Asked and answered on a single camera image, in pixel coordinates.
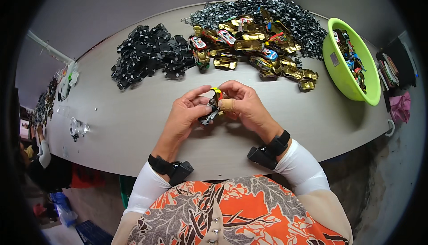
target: white pipe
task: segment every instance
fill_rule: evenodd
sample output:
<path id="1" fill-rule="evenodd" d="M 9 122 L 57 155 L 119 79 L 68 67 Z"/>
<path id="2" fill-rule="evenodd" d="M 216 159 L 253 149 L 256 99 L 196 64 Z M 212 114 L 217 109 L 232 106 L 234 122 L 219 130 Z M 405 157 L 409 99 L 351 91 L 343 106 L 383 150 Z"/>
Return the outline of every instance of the white pipe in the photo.
<path id="1" fill-rule="evenodd" d="M 62 54 L 60 51 L 48 45 L 45 41 L 36 36 L 31 30 L 28 30 L 27 36 L 33 39 L 36 43 L 41 45 L 44 49 L 46 49 L 49 54 L 55 59 L 64 62 L 67 65 L 70 65 L 74 60 L 69 58 L 68 56 Z"/>

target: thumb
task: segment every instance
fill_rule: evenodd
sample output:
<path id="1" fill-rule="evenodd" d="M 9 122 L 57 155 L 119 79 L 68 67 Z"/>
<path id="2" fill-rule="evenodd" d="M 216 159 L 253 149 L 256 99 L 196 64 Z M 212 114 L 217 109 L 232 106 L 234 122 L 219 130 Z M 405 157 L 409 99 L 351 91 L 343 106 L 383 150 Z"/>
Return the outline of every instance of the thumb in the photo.
<path id="1" fill-rule="evenodd" d="M 211 107 L 208 107 L 205 105 L 197 105 L 195 107 L 189 108 L 189 112 L 190 112 L 190 116 L 192 117 L 192 120 L 205 116 L 206 114 L 209 114 L 212 111 L 213 110 Z"/>
<path id="2" fill-rule="evenodd" d="M 244 113 L 244 106 L 242 100 L 237 100 L 233 98 L 220 99 L 218 101 L 218 106 L 223 111 Z"/>

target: pink bag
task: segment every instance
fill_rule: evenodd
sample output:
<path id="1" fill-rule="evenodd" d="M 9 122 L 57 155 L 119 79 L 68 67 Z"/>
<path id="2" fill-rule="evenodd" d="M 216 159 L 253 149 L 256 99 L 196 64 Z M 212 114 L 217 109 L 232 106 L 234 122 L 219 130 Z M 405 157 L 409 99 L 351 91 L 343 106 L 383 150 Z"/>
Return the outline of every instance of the pink bag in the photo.
<path id="1" fill-rule="evenodd" d="M 410 118 L 410 94 L 405 92 L 404 95 L 398 97 L 390 97 L 389 103 L 391 104 L 391 110 L 389 113 L 393 118 L 394 122 L 398 119 L 407 123 Z"/>

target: clear plastic cup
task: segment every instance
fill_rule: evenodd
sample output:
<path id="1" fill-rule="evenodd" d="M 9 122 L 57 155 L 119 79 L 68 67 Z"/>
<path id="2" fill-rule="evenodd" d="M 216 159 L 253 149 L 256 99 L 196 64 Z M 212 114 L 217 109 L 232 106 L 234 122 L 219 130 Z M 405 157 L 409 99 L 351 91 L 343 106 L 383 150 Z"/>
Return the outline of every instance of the clear plastic cup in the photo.
<path id="1" fill-rule="evenodd" d="M 81 120 L 77 120 L 76 118 L 72 117 L 72 119 L 70 120 L 70 133 L 72 135 L 74 134 L 84 135 L 88 131 L 89 131 L 89 124 L 84 123 Z"/>
<path id="2" fill-rule="evenodd" d="M 70 107 L 59 105 L 58 109 L 56 110 L 56 113 L 58 113 L 64 117 L 68 117 L 68 114 L 70 113 Z"/>

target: label on basin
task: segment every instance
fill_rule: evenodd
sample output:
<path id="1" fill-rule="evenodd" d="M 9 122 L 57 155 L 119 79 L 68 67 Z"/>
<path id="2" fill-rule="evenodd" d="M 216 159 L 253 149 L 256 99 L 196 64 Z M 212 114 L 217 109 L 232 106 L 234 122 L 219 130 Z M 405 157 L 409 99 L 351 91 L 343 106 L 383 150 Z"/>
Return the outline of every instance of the label on basin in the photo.
<path id="1" fill-rule="evenodd" d="M 333 53 L 330 55 L 330 58 L 331 58 L 331 61 L 333 61 L 333 65 L 334 65 L 334 66 L 339 65 L 339 60 L 337 59 L 337 56 L 336 56 L 336 53 L 335 53 L 335 52 L 333 52 Z"/>

